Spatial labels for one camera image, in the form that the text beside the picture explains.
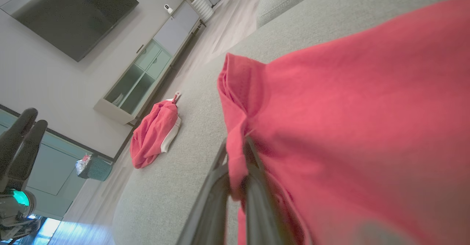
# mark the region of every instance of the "green led light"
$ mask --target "green led light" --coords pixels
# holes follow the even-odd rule
[[[17,190],[13,190],[13,198],[20,204],[29,206],[29,199],[25,193]]]

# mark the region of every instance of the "black television screen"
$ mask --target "black television screen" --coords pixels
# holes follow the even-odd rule
[[[1,9],[80,61],[137,4],[137,0],[10,0]]]

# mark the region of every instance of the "sofa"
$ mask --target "sofa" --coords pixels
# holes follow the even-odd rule
[[[438,1],[442,0],[262,0],[259,28],[228,52],[268,63]],[[222,54],[183,83],[180,132],[168,153],[131,174],[114,215],[116,245],[171,245],[178,240],[227,136],[216,86],[224,59]],[[226,243],[230,245],[237,243],[238,208],[239,204],[228,202]]]

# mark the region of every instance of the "teal trash basket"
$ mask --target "teal trash basket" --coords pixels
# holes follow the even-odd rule
[[[79,174],[79,177],[85,179],[95,179],[104,181],[111,173],[113,166],[106,161],[92,155],[90,161],[84,170]]]

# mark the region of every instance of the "crumpled red clothing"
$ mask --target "crumpled red clothing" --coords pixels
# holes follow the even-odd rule
[[[178,108],[172,101],[156,103],[150,114],[134,130],[131,140],[131,158],[135,168],[152,163],[160,154],[161,144],[178,119]]]
[[[470,244],[469,28],[448,0],[269,64],[227,54],[232,196],[249,134],[301,243]]]

